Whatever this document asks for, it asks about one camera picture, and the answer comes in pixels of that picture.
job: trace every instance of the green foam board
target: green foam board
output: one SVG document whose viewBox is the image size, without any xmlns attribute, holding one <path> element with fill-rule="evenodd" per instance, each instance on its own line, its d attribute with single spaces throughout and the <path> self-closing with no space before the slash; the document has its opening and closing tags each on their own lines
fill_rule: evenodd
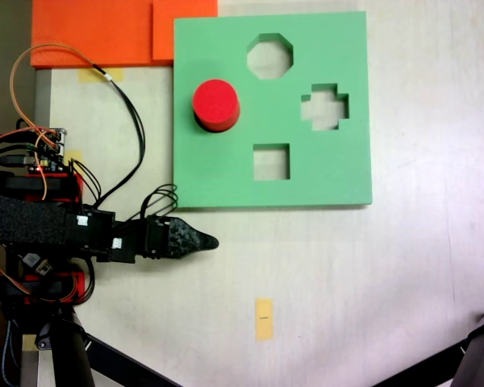
<svg viewBox="0 0 484 387">
<path fill-rule="evenodd" d="M 279 36 L 292 67 L 262 80 L 248 68 L 258 40 Z M 195 121 L 192 97 L 204 81 L 230 82 L 240 118 L 222 133 Z M 312 90 L 348 99 L 336 130 L 301 117 Z M 318 206 L 372 202 L 364 12 L 175 21 L 174 183 L 180 207 Z M 253 150 L 285 144 L 288 180 L 255 181 Z"/>
</svg>

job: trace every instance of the yellow tape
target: yellow tape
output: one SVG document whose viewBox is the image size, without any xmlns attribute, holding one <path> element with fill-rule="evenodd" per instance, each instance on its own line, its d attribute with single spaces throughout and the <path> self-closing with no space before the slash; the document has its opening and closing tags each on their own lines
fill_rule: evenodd
<svg viewBox="0 0 484 387">
<path fill-rule="evenodd" d="M 257 340 L 268 340 L 273 337 L 273 300 L 257 298 L 255 303 Z"/>
<path fill-rule="evenodd" d="M 75 159 L 77 161 L 80 161 L 80 162 L 84 162 L 82 161 L 82 152 L 75 149 L 75 150 L 71 150 L 71 151 L 67 151 L 65 150 L 65 159 L 63 160 L 63 162 L 65 163 L 65 165 L 68 165 L 68 162 L 72 159 Z"/>
<path fill-rule="evenodd" d="M 104 69 L 104 71 L 111 75 L 113 81 L 123 81 L 123 69 L 121 67 Z M 80 83 L 107 82 L 106 78 L 104 78 L 101 73 L 99 73 L 96 69 L 92 68 L 79 69 L 77 71 L 77 79 Z"/>
</svg>

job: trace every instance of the electronic circuit board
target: electronic circuit board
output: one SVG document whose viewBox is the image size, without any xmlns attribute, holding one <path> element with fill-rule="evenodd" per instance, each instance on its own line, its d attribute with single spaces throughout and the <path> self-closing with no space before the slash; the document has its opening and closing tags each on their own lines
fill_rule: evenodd
<svg viewBox="0 0 484 387">
<path fill-rule="evenodd" d="M 40 155 L 40 166 L 36 166 L 33 163 L 28 169 L 29 173 L 40 173 L 40 168 L 43 169 L 44 173 L 57 173 L 63 170 L 61 164 L 63 164 L 63 159 L 65 158 L 65 137 L 67 131 L 61 127 L 53 128 L 53 130 L 56 131 L 56 133 L 48 133 L 46 136 L 56 145 L 55 149 L 51 148 L 43 141 L 40 141 L 38 147 L 43 153 L 55 152 L 56 157 L 50 159 L 46 156 Z M 29 156 L 34 157 L 34 152 L 29 152 Z"/>
</svg>

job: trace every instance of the black tripod leg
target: black tripod leg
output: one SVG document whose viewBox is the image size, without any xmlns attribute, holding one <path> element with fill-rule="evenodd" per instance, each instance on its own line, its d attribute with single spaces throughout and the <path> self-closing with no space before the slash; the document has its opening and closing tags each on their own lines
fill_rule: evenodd
<svg viewBox="0 0 484 387">
<path fill-rule="evenodd" d="M 464 339 L 374 387 L 437 387 L 442 385 L 456 374 L 467 343 L 467 339 Z"/>
<path fill-rule="evenodd" d="M 88 335 L 91 368 L 124 387 L 181 387 L 106 343 Z"/>
<path fill-rule="evenodd" d="M 451 387 L 484 387 L 484 332 L 469 343 Z"/>
<path fill-rule="evenodd" d="M 56 320 L 50 330 L 50 345 L 57 387 L 95 387 L 82 331 L 76 325 Z"/>
</svg>

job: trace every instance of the red cylinder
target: red cylinder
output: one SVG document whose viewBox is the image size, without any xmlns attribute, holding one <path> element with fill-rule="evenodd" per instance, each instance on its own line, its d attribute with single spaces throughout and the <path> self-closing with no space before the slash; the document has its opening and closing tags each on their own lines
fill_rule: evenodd
<svg viewBox="0 0 484 387">
<path fill-rule="evenodd" d="M 195 116 L 203 129 L 214 133 L 226 131 L 240 117 L 240 103 L 235 88 L 222 79 L 203 82 L 192 101 Z"/>
</svg>

